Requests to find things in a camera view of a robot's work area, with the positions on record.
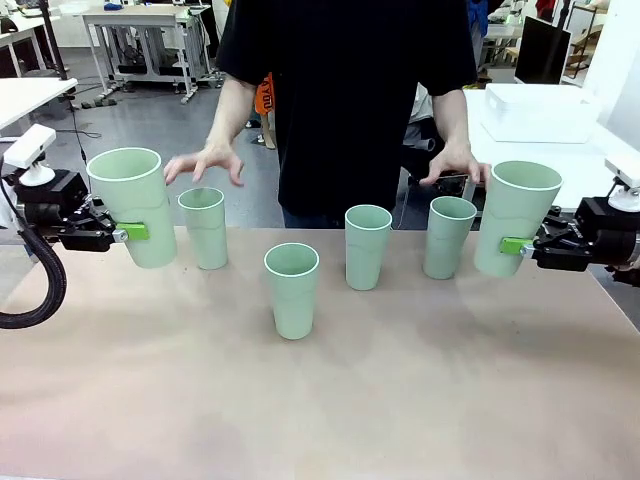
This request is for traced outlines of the person's left hand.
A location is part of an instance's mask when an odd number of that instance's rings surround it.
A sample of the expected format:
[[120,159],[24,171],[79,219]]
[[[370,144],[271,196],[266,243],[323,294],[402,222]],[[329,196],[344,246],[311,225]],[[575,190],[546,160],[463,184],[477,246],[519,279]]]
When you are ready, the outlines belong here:
[[433,185],[443,173],[456,172],[467,175],[475,184],[486,182],[491,167],[480,163],[471,152],[468,141],[447,141],[443,150],[429,162],[428,175],[419,180],[421,186]]

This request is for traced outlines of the person's right hand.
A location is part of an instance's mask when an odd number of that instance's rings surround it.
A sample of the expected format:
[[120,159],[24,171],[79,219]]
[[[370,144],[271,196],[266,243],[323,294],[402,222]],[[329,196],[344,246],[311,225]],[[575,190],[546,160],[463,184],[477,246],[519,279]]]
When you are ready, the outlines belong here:
[[207,169],[214,167],[226,170],[234,186],[243,186],[244,163],[229,144],[209,145],[195,153],[173,157],[164,168],[165,184],[173,183],[183,173],[190,173],[193,182],[197,183]]

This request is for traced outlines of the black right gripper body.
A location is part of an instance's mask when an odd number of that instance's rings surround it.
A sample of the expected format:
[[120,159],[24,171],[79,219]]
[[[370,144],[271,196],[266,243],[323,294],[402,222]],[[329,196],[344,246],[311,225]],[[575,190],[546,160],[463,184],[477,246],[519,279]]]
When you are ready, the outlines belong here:
[[587,197],[574,216],[592,264],[632,265],[639,259],[639,213],[611,207],[605,197]]

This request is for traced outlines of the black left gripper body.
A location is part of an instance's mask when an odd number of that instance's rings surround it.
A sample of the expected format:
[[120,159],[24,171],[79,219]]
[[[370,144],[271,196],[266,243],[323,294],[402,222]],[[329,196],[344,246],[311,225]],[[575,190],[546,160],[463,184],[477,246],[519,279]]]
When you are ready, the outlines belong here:
[[79,172],[55,169],[54,178],[40,186],[17,183],[19,211],[41,235],[56,235],[83,204],[88,188]]

